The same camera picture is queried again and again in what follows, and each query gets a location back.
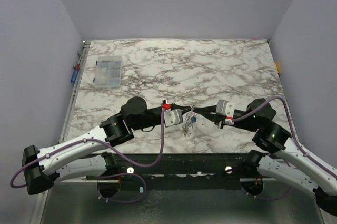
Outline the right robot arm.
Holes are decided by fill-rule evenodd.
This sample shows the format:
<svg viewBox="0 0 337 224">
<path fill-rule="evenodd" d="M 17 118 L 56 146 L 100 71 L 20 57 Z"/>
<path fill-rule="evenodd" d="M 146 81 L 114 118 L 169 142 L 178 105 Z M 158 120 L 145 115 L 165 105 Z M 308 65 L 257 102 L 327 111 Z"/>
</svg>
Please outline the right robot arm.
<svg viewBox="0 0 337 224">
<path fill-rule="evenodd" d="M 255 99 L 245 111 L 235 109 L 234 103 L 224 100 L 193 110 L 219 128 L 232 126 L 255 132 L 252 141 L 257 147 L 291 164 L 284 165 L 258 151 L 251 151 L 248 160 L 242 163 L 247 177 L 259 173 L 284 182 L 308 193 L 320 209 L 336 216 L 336 168 L 305 148 L 296 138 L 293 126 L 286 130 L 273 122 L 276 111 L 270 102 L 274 99 Z"/>
</svg>

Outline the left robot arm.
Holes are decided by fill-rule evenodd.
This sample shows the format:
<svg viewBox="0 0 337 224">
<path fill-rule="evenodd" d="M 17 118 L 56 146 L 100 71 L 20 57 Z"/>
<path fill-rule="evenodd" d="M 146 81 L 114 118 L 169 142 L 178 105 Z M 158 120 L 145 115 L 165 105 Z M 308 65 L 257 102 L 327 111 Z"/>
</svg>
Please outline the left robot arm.
<svg viewBox="0 0 337 224">
<path fill-rule="evenodd" d="M 27 193 L 39 194 L 56 182 L 72 178 L 114 177 L 118 169 L 107 154 L 95 160 L 88 160 L 87 157 L 133 139 L 135 130 L 157 125 L 161 128 L 179 125 L 183 123 L 183 114 L 190 110 L 188 106 L 166 101 L 159 107 L 149 109 L 146 101 L 136 96 L 122 105 L 117 114 L 80 137 L 47 148 L 39 149 L 35 145 L 26 147 L 22 167 Z"/>
</svg>

